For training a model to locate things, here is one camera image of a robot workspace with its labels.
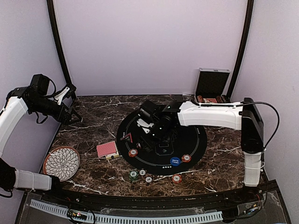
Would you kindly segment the blue small blind button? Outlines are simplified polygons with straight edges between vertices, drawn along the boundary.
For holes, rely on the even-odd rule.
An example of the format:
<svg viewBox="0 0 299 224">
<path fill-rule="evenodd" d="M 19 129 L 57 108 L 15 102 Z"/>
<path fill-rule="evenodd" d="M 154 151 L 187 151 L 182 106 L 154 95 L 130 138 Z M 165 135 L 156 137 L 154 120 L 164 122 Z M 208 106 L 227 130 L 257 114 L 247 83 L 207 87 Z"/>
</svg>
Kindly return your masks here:
<svg viewBox="0 0 299 224">
<path fill-rule="evenodd" d="M 178 158 L 178 157 L 171 157 L 171 159 L 170 159 L 170 164 L 172 165 L 172 166 L 179 166 L 180 165 L 180 163 L 181 163 L 181 160 Z"/>
</svg>

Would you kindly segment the round black poker mat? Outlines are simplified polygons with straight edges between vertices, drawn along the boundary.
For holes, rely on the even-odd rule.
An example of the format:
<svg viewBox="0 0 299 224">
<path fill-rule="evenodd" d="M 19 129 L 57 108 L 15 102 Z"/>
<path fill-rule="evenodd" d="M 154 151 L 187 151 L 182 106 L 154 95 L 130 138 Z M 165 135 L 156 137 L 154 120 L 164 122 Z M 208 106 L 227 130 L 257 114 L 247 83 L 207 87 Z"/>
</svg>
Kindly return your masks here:
<svg viewBox="0 0 299 224">
<path fill-rule="evenodd" d="M 118 151 L 136 169 L 173 175 L 189 170 L 205 154 L 207 135 L 203 126 L 176 125 L 157 139 L 146 125 L 137 123 L 140 118 L 138 110 L 130 113 L 121 122 L 116 137 Z"/>
</svg>

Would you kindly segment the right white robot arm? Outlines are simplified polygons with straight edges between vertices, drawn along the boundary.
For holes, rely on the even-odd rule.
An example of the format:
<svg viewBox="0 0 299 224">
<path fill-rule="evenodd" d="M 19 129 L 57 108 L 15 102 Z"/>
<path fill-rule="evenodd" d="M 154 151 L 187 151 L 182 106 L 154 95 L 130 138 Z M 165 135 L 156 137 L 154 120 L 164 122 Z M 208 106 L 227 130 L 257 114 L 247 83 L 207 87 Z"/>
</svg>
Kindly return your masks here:
<svg viewBox="0 0 299 224">
<path fill-rule="evenodd" d="M 141 145 L 152 149 L 177 126 L 216 126 L 241 131 L 241 149 L 244 153 L 244 185 L 238 198 L 249 202 L 256 196 L 262 169 L 263 120 L 251 98 L 235 103 L 196 103 L 171 101 L 156 105 L 147 100 L 137 111 L 137 126 L 144 133 Z"/>
</svg>

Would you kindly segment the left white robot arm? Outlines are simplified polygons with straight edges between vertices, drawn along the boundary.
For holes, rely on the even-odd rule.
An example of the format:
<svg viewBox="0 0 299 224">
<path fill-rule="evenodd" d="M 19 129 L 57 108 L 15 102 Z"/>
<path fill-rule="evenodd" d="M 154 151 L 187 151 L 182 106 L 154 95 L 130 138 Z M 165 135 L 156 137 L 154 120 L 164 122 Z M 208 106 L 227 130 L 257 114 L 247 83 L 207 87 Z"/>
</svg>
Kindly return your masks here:
<svg viewBox="0 0 299 224">
<path fill-rule="evenodd" d="M 63 100 L 69 98 L 76 87 L 67 84 L 62 90 L 47 95 L 48 84 L 31 84 L 18 87 L 10 91 L 5 106 L 0 112 L 0 151 L 4 152 L 7 142 L 14 138 L 18 142 L 16 152 L 23 150 L 28 158 L 33 149 L 38 148 L 38 133 L 32 126 L 26 127 L 24 133 L 14 133 L 20 120 L 26 114 L 42 114 L 52 116 L 57 122 L 70 125 L 82 121 L 82 117 L 73 109 L 68 108 Z M 20 170 L 10 166 L 3 159 L 0 160 L 0 187 L 6 192 L 14 189 L 31 189 L 48 191 L 47 195 L 55 203 L 63 203 L 66 193 L 60 189 L 58 177 Z"/>
</svg>

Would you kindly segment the right black frame post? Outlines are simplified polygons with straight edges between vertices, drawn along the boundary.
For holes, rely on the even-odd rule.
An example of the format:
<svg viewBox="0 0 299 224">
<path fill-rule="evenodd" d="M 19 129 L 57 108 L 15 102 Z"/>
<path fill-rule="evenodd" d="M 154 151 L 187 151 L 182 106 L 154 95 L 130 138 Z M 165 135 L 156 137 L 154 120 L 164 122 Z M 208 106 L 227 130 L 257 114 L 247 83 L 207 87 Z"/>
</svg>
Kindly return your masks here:
<svg viewBox="0 0 299 224">
<path fill-rule="evenodd" d="M 234 66 L 234 70 L 232 73 L 232 77 L 228 86 L 228 91 L 227 91 L 227 97 L 229 99 L 232 98 L 233 91 L 238 79 L 238 75 L 241 69 L 242 61 L 243 61 L 243 56 L 245 53 L 246 45 L 247 45 L 247 40 L 249 36 L 249 30 L 250 30 L 250 25 L 251 25 L 251 19 L 252 19 L 252 14 L 253 14 L 253 8 L 254 8 L 254 0 L 248 0 L 247 1 L 247 7 L 246 7 L 246 14 L 245 14 L 245 19 L 244 19 L 244 25 L 242 29 L 242 36 L 241 36 L 241 41 L 240 41 L 240 46 L 238 49 L 238 54 L 236 57 L 236 62 Z"/>
</svg>

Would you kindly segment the aluminium poker chip case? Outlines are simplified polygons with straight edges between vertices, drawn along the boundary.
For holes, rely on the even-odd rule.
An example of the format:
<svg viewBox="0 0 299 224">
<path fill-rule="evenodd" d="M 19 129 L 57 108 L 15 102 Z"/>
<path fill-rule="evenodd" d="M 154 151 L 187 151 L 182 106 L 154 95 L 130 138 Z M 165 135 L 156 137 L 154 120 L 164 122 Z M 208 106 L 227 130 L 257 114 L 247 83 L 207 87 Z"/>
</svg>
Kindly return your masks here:
<svg viewBox="0 0 299 224">
<path fill-rule="evenodd" d="M 198 103 L 225 103 L 223 91 L 229 75 L 228 69 L 199 68 L 195 100 Z"/>
</svg>

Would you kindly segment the red playing card deck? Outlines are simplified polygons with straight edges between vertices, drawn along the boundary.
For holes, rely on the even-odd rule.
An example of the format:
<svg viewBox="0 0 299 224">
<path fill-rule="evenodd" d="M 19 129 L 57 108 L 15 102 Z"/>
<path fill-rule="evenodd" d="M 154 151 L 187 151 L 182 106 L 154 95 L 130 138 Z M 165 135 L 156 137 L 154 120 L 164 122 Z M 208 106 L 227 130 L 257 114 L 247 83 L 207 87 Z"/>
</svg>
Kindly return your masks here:
<svg viewBox="0 0 299 224">
<path fill-rule="evenodd" d="M 115 141 L 100 144 L 96 147 L 96 150 L 98 157 L 101 159 L 110 160 L 120 156 Z"/>
</svg>

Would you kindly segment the green poker chip stack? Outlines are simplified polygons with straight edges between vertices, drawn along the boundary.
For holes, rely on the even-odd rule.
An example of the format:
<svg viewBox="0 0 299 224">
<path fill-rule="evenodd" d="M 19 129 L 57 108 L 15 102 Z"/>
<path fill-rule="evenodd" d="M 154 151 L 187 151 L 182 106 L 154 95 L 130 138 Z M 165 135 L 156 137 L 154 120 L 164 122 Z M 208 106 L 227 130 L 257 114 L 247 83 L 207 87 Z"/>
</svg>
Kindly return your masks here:
<svg viewBox="0 0 299 224">
<path fill-rule="evenodd" d="M 136 170 L 132 170 L 129 172 L 129 180 L 131 182 L 135 182 L 138 180 L 139 173 Z"/>
</svg>

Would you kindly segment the black frame post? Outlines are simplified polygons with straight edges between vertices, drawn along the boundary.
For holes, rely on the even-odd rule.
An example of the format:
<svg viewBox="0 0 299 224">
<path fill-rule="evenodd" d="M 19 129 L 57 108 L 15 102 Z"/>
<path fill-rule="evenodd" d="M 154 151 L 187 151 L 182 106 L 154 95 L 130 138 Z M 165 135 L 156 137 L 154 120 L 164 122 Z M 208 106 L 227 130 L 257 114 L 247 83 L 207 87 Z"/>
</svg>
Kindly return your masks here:
<svg viewBox="0 0 299 224">
<path fill-rule="evenodd" d="M 238 49 L 238 54 L 236 57 L 236 62 L 234 66 L 234 70 L 232 73 L 232 77 L 228 86 L 228 91 L 227 91 L 227 97 L 229 99 L 232 98 L 233 91 L 238 79 L 238 75 L 241 69 L 242 61 L 243 61 L 243 56 L 245 53 L 246 45 L 247 45 L 247 40 L 249 36 L 249 30 L 250 30 L 250 25 L 251 25 L 251 19 L 252 19 L 252 14 L 253 14 L 253 8 L 254 8 L 254 0 L 248 0 L 247 1 L 247 7 L 246 7 L 246 14 L 245 14 L 245 19 L 244 19 L 244 25 L 242 29 L 242 36 L 241 36 L 241 41 L 240 41 L 240 46 Z"/>
<path fill-rule="evenodd" d="M 53 35 L 58 59 L 60 62 L 60 66 L 61 66 L 61 69 L 63 72 L 63 76 L 64 76 L 64 79 L 67 84 L 72 84 L 71 76 L 70 76 L 68 66 L 66 63 L 66 58 L 64 56 L 64 50 L 63 50 L 63 46 L 62 46 L 62 42 L 61 42 L 61 38 L 60 38 L 60 33 L 58 30 L 58 23 L 57 23 L 57 18 L 56 18 L 54 1 L 46 0 L 46 3 L 47 3 L 47 9 L 48 9 L 48 15 L 49 15 L 49 20 L 50 20 L 52 35 Z"/>
</svg>

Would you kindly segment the red poker chip stack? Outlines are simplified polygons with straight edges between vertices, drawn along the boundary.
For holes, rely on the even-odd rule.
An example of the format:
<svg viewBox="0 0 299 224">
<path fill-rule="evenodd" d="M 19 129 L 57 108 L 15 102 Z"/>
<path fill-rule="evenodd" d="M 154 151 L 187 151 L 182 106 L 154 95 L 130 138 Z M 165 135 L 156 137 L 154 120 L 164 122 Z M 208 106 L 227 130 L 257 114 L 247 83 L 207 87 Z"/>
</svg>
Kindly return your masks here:
<svg viewBox="0 0 299 224">
<path fill-rule="evenodd" d="M 180 174 L 175 174 L 171 177 L 172 182 L 177 184 L 182 182 L 182 176 Z"/>
</svg>

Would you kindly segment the floral ceramic plate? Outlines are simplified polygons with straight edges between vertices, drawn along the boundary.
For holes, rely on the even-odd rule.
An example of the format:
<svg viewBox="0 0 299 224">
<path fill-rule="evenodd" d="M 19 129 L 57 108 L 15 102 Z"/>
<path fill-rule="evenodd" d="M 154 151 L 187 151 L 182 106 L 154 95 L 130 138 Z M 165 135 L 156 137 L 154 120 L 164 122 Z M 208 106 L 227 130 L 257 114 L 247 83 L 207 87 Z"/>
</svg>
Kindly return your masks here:
<svg viewBox="0 0 299 224">
<path fill-rule="evenodd" d="M 80 156 L 76 149 L 62 146 L 52 150 L 43 163 L 43 173 L 59 178 L 61 182 L 71 179 L 80 165 Z"/>
</svg>

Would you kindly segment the left black frame post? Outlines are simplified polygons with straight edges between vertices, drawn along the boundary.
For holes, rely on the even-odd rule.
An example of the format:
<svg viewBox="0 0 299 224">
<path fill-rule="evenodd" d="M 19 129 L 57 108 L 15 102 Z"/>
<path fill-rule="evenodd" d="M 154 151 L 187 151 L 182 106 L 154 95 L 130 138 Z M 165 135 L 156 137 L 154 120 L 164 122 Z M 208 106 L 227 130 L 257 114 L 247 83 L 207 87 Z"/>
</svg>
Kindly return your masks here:
<svg viewBox="0 0 299 224">
<path fill-rule="evenodd" d="M 57 18 L 56 18 L 54 1 L 46 0 L 46 3 L 47 3 L 47 9 L 48 9 L 48 15 L 49 15 L 49 20 L 50 20 L 52 35 L 53 35 L 58 59 L 60 62 L 60 66 L 61 66 L 61 69 L 63 72 L 63 76 L 64 76 L 64 79 L 67 84 L 72 84 L 71 76 L 70 76 L 68 66 L 66 63 L 66 58 L 64 56 L 64 50 L 63 50 L 63 46 L 62 46 L 62 42 L 61 42 L 61 38 L 60 38 L 60 33 L 58 30 L 58 23 L 57 23 Z"/>
</svg>

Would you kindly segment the triangular red dealer button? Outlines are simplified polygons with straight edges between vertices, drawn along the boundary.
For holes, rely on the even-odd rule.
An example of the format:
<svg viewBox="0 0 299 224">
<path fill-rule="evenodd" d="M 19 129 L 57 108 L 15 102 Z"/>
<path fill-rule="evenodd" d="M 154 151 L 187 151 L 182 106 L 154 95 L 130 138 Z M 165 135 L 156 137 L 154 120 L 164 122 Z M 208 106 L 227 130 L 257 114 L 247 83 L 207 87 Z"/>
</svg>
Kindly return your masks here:
<svg viewBox="0 0 299 224">
<path fill-rule="evenodd" d="M 131 133 L 124 135 L 122 138 L 120 138 L 120 141 L 126 141 L 129 143 L 133 143 L 133 138 L 132 138 Z"/>
</svg>

